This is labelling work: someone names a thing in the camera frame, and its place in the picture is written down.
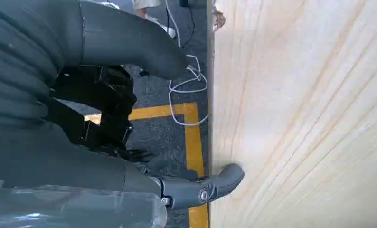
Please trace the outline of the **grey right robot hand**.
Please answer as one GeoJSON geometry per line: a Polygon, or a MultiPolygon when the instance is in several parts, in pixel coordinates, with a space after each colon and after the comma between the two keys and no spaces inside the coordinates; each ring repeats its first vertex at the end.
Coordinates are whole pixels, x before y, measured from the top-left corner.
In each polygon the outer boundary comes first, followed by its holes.
{"type": "Polygon", "coordinates": [[[91,0],[0,0],[0,228],[162,228],[170,209],[231,193],[237,164],[201,178],[137,167],[125,140],[133,64],[188,61],[157,24],[91,0]]]}

